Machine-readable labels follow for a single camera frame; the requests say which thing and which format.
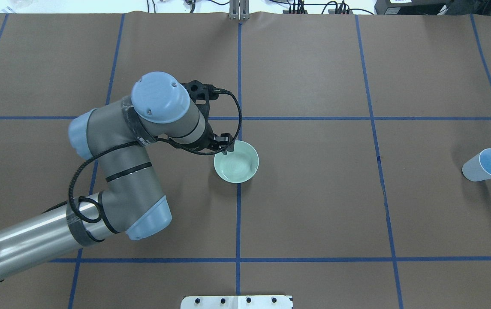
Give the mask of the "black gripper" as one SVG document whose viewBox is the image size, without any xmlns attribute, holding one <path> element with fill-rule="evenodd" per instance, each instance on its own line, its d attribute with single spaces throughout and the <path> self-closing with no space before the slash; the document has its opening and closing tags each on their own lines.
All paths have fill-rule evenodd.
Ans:
<svg viewBox="0 0 491 309">
<path fill-rule="evenodd" d="M 189 152 L 201 152 L 204 149 L 208 149 L 211 152 L 219 152 L 222 155 L 227 155 L 234 151 L 233 135 L 231 133 L 222 133 L 217 136 L 217 142 L 215 137 L 217 135 L 213 132 L 210 124 L 205 126 L 196 126 L 196 128 L 191 131 L 185 140 L 185 149 Z M 220 146 L 219 143 L 228 143 L 227 145 Z"/>
</svg>

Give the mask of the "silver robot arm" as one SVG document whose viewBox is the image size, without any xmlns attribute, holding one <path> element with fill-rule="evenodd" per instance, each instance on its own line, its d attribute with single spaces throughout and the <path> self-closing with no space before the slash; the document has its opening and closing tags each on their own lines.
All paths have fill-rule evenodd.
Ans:
<svg viewBox="0 0 491 309">
<path fill-rule="evenodd" d="M 147 146 L 167 143 L 200 156 L 232 152 L 237 133 L 215 134 L 210 101 L 229 90 L 180 83 L 165 72 L 142 76 L 130 95 L 73 119 L 69 142 L 83 158 L 66 201 L 0 230 L 0 283 L 72 251 L 125 232 L 150 237 L 172 220 Z"/>
</svg>

